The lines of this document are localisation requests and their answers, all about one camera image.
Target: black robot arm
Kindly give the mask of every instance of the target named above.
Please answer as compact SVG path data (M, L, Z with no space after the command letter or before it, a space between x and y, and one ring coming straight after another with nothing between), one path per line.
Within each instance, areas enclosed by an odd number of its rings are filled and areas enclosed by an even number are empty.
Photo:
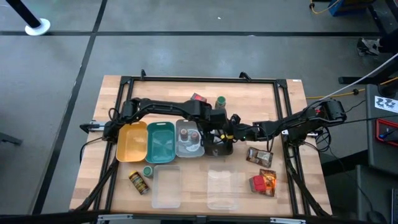
M137 122L150 113L181 116L196 122L199 130L205 134L212 130L223 130L227 134L232 134L232 131L228 131L229 119L226 117L225 109L214 110L210 104L198 100L176 103L133 98L124 102L117 118L105 124L103 140L116 142L118 132L123 125Z
M298 144L305 140L308 133L318 128L339 125L347 119L340 101L326 100L317 104L317 106L310 105L298 113L277 121L253 122L253 126L261 127L257 139L266 141L278 136L283 130L287 130L289 132L288 142Z

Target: yellow bowl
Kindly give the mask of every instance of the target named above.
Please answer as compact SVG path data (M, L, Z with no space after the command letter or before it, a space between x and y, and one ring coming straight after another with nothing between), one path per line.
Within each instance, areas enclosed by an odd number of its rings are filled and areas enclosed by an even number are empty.
M139 121L125 124L119 130L116 159L120 162L139 162L147 155L147 124Z

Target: green bottle cap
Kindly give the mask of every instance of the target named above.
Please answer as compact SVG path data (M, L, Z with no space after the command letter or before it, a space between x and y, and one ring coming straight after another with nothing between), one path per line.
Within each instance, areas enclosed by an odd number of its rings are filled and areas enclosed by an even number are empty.
M220 105L223 105L223 104L225 104L225 97L223 97L223 96L219 96L218 98L217 98L217 103L218 104L220 104Z
M154 172L154 170L151 166L144 167L144 170L143 170L144 176L150 177L153 174L153 172Z

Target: white base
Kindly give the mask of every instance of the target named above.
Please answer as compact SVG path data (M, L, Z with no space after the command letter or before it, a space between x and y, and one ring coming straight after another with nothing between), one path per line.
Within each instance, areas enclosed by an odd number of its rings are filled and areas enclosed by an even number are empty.
M49 31L51 26L50 21L43 18L40 18L40 21L42 24L38 28L31 28L30 26L25 26L25 32L27 33L27 35L33 35L33 36L43 35L47 31Z

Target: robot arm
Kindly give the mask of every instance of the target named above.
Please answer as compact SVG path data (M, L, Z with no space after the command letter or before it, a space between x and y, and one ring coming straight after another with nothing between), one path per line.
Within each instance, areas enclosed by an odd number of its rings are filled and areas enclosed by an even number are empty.
M227 118L224 109L213 109L210 104L188 100L184 103L156 101L147 98L133 98L123 104L121 114L105 124L103 139L116 141L119 129L125 125L139 121L149 113L181 116L198 125L205 137L205 146L211 146L214 134L221 130L225 142L269 141L283 130L289 132L288 141L292 144L303 141L309 132L318 128L330 127L343 123L346 115L339 101L326 100L319 102L318 109L311 106L304 110L277 121L258 121L252 125L241 124L241 118L234 114Z

